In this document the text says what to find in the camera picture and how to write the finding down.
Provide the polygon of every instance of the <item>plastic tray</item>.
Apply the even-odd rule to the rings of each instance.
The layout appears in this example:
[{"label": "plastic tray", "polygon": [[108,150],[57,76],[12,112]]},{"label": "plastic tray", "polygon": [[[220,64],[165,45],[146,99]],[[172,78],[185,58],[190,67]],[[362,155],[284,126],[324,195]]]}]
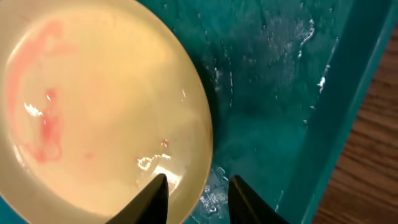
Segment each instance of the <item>plastic tray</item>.
[{"label": "plastic tray", "polygon": [[[186,223],[229,223],[240,175],[310,223],[397,19],[391,0],[140,0],[183,44],[210,103],[212,170]],[[6,223],[23,221],[0,203]]]}]

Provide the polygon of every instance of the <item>teal tray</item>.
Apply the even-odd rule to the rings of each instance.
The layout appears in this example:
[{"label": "teal tray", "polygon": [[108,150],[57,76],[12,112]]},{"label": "teal tray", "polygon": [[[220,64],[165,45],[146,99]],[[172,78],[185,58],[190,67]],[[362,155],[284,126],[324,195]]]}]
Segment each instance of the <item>teal tray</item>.
[{"label": "teal tray", "polygon": [[[392,0],[139,0],[177,36],[208,97],[214,159],[186,223],[229,223],[240,175],[310,223],[397,19]],[[2,223],[23,223],[0,202]]]}]

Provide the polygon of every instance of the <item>pink stain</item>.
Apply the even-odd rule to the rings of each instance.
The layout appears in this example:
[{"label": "pink stain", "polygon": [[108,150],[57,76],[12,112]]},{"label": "pink stain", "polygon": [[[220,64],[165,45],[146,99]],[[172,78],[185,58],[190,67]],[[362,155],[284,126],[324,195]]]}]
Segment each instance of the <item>pink stain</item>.
[{"label": "pink stain", "polygon": [[[63,24],[60,21],[52,20],[48,22],[44,28],[38,33],[34,39],[26,40],[17,51],[15,57],[12,59],[10,71],[7,77],[6,90],[6,106],[7,115],[11,121],[11,130],[15,138],[20,139],[20,133],[16,124],[16,107],[17,94],[21,80],[23,79],[29,67],[37,62],[40,56],[44,53],[45,46],[50,37],[60,39],[63,35]],[[60,55],[69,50],[69,47],[55,49],[54,55]],[[24,147],[29,154],[38,162],[46,163],[48,161],[56,161],[62,156],[62,149],[60,147],[61,140],[61,122],[59,110],[57,109],[57,91],[50,88],[46,91],[45,97],[47,99],[47,107],[39,116],[40,119],[40,140],[38,147],[34,147],[31,143],[25,143]]]},{"label": "pink stain", "polygon": [[26,16],[18,16],[20,19],[22,19],[23,21],[25,21],[25,22],[32,22],[32,19],[29,19],[28,17],[26,17]]},{"label": "pink stain", "polygon": [[88,159],[88,160],[94,159],[94,153],[92,153],[92,152],[87,152],[87,153],[85,154],[85,158]]},{"label": "pink stain", "polygon": [[57,111],[57,92],[48,89],[46,92],[48,106],[40,116],[40,146],[34,147],[32,144],[25,144],[25,148],[30,155],[40,164],[48,161],[59,160],[62,156],[61,124]]},{"label": "pink stain", "polygon": [[160,144],[161,146],[168,148],[169,147],[169,140],[167,139],[163,139],[162,143]]}]

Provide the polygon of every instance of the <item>water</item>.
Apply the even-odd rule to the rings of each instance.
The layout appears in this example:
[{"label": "water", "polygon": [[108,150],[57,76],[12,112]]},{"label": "water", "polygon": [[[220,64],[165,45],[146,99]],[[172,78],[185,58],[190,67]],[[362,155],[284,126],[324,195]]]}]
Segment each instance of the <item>water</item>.
[{"label": "water", "polygon": [[278,211],[348,15],[340,0],[140,0],[195,64],[215,132],[212,170],[187,223],[228,223],[239,174]]}]

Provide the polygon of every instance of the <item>wood grain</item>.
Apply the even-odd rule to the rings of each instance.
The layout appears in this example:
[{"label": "wood grain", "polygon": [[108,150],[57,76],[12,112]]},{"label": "wood grain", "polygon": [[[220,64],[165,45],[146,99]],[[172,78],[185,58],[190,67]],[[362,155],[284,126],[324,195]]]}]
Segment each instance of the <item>wood grain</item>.
[{"label": "wood grain", "polygon": [[398,223],[398,28],[313,222]]}]

